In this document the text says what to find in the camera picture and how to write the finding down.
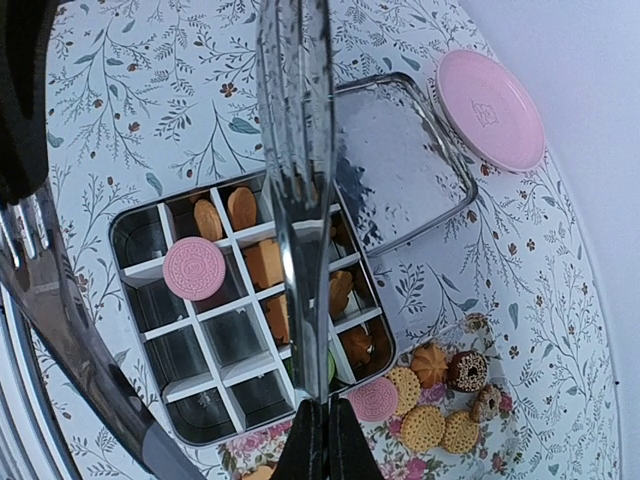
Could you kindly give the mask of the round cracker cookie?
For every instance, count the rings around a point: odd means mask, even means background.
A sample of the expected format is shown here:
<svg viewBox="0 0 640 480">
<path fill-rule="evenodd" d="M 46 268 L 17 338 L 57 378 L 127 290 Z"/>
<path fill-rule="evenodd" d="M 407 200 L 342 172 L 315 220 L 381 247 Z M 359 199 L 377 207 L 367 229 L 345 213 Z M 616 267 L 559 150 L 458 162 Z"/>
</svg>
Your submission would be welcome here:
<svg viewBox="0 0 640 480">
<path fill-rule="evenodd" d="M 394 414 L 402 417 L 411 411 L 418 403 L 421 385 L 420 381 L 409 367 L 394 367 L 386 375 L 396 388 L 398 403 Z"/>
<path fill-rule="evenodd" d="M 445 418 L 435 406 L 416 406 L 406 414 L 401 426 L 403 445 L 414 452 L 425 452 L 442 440 Z"/>
<path fill-rule="evenodd" d="M 470 418 L 468 411 L 455 411 L 445 419 L 441 446 L 451 454 L 470 452 L 479 436 L 479 424 Z"/>
</svg>

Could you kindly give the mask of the floral cookie tray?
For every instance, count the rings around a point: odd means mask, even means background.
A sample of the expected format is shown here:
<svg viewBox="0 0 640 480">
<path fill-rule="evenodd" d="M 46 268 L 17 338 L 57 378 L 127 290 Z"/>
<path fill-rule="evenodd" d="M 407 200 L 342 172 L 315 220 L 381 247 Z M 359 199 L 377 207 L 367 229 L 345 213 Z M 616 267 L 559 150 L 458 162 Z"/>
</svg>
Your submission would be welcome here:
<svg viewBox="0 0 640 480">
<path fill-rule="evenodd" d="M 347 398 L 386 479 L 506 479 L 519 458 L 512 394 L 483 314 L 431 336 Z"/>
</svg>

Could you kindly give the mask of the small swirl butter cookie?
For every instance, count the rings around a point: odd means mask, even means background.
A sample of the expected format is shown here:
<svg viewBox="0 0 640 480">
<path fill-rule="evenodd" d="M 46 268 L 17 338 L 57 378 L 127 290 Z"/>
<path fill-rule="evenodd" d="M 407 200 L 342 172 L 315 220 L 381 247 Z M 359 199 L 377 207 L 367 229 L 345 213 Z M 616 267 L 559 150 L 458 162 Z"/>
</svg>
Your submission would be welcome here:
<svg viewBox="0 0 640 480">
<path fill-rule="evenodd" d="M 446 378 L 448 370 L 446 354 L 433 343 L 421 346 L 414 351 L 410 368 L 417 375 L 421 386 L 430 389 L 436 384 L 443 383 Z"/>
</svg>

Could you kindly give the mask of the metal tongs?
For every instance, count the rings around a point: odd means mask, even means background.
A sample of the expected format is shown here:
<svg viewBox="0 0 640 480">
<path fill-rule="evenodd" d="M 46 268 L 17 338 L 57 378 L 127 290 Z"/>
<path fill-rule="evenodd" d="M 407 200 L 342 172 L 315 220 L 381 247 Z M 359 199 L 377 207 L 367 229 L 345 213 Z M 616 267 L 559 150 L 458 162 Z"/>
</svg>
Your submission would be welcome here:
<svg viewBox="0 0 640 480">
<path fill-rule="evenodd" d="M 297 409 L 328 401 L 328 216 L 334 110 L 328 5 L 264 1 L 257 93 L 276 234 L 288 297 Z M 160 479 L 199 470 L 140 402 L 86 316 L 47 179 L 1 203 L 1 281 L 94 412 Z"/>
</svg>

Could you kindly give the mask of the chocolate sprinkle donut cookie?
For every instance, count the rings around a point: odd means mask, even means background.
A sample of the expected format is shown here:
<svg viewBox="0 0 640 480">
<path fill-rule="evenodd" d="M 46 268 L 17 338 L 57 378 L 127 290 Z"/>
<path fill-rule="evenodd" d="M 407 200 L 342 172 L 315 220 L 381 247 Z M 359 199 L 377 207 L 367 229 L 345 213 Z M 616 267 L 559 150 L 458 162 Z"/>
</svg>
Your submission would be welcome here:
<svg viewBox="0 0 640 480">
<path fill-rule="evenodd" d="M 474 393 L 486 383 L 488 365 L 485 357 L 472 350 L 456 353 L 448 366 L 447 384 L 454 390 Z"/>
</svg>

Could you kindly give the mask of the brown flower donut cookie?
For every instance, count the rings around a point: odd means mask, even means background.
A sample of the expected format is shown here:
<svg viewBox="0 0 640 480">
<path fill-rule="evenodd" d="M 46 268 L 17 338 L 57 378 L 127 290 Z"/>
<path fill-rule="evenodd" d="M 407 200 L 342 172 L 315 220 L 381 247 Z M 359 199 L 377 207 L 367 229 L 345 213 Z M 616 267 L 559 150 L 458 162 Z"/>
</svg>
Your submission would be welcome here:
<svg viewBox="0 0 640 480">
<path fill-rule="evenodd" d="M 504 410 L 503 396 L 502 388 L 487 384 L 478 393 L 470 411 L 470 419 L 475 423 L 484 423 L 498 416 Z"/>
</svg>

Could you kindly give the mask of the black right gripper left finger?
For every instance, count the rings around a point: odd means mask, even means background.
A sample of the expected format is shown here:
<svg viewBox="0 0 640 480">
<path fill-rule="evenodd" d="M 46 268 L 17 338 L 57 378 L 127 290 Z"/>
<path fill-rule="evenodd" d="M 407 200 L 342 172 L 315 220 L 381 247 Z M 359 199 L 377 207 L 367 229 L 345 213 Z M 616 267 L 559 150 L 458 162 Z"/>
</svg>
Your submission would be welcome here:
<svg viewBox="0 0 640 480">
<path fill-rule="evenodd" d="M 17 204 L 47 179 L 46 56 L 58 3 L 1 3 L 1 203 Z"/>
</svg>

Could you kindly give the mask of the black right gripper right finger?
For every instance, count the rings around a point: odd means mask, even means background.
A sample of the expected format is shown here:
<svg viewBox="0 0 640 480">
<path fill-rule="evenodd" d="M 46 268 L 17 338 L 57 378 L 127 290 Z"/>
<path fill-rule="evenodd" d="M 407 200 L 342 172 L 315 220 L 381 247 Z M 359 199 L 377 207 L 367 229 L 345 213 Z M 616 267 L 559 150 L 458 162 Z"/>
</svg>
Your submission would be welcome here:
<svg viewBox="0 0 640 480">
<path fill-rule="evenodd" d="M 383 479 L 348 399 L 300 403 L 282 451 L 282 478 Z"/>
</svg>

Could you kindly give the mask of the pink sandwich cookie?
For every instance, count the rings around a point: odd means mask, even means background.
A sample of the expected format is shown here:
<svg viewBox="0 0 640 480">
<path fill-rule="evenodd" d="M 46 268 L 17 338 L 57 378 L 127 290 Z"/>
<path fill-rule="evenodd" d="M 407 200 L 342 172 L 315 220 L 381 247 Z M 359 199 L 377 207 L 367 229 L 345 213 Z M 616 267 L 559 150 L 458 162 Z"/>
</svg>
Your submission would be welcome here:
<svg viewBox="0 0 640 480">
<path fill-rule="evenodd" d="M 162 273 L 169 290 L 189 301 L 201 301 L 214 295 L 226 276 L 226 264 L 220 248 L 202 237 L 176 241 L 164 257 Z"/>
<path fill-rule="evenodd" d="M 356 417 L 364 422 L 380 422 L 394 414 L 398 391 L 385 377 L 367 383 L 347 395 Z"/>
</svg>

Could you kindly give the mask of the green sandwich cookie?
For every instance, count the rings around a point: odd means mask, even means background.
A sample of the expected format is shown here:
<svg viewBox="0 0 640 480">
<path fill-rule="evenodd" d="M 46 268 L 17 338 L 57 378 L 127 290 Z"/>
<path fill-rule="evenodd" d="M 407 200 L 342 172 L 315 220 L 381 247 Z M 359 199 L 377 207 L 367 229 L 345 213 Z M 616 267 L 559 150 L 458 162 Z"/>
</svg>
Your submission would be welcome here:
<svg viewBox="0 0 640 480">
<path fill-rule="evenodd" d="M 331 352 L 328 352 L 328 367 L 327 367 L 327 372 L 328 372 L 328 382 L 330 385 L 330 388 L 332 388 L 332 383 L 333 380 L 335 378 L 336 375 L 336 362 L 335 362 L 335 358 L 333 356 L 333 354 Z"/>
</svg>

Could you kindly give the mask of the pink divided cookie tin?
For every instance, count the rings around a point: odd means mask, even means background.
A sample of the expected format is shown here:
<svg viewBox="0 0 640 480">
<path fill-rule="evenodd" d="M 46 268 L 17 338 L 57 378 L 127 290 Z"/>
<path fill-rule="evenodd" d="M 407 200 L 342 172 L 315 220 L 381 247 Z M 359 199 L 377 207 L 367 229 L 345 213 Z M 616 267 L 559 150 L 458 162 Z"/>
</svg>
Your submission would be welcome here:
<svg viewBox="0 0 640 480">
<path fill-rule="evenodd" d="M 282 282 L 267 269 L 275 228 L 264 173 L 253 173 L 120 213 L 110 243 L 130 317 L 160 404 L 177 437 L 203 447 L 290 418 L 295 411 Z M 228 199 L 249 188 L 256 225 L 235 231 Z M 162 273 L 178 240 L 196 236 L 195 214 L 211 204 L 223 234 L 220 289 L 201 301 L 173 294 Z"/>
</svg>

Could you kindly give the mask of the silver tin lid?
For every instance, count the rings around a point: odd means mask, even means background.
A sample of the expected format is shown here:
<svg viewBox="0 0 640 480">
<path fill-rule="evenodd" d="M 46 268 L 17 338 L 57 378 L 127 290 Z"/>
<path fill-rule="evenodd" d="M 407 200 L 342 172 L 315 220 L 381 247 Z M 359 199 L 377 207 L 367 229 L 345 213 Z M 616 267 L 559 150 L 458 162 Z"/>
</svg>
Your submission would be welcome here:
<svg viewBox="0 0 640 480">
<path fill-rule="evenodd" d="M 401 247 L 468 207 L 478 188 L 432 103 L 400 72 L 338 86 L 336 184 L 365 253 Z"/>
</svg>

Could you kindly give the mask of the pink plate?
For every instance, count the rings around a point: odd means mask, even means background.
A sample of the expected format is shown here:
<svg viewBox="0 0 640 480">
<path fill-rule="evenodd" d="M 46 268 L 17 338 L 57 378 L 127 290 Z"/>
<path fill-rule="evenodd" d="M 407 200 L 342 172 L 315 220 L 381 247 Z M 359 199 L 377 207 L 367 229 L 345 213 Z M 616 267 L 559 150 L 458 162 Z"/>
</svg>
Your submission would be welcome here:
<svg viewBox="0 0 640 480">
<path fill-rule="evenodd" d="M 525 172 L 542 161 L 546 139 L 537 107 L 519 80 L 475 51 L 452 50 L 436 69 L 445 116 L 477 156 Z"/>
</svg>

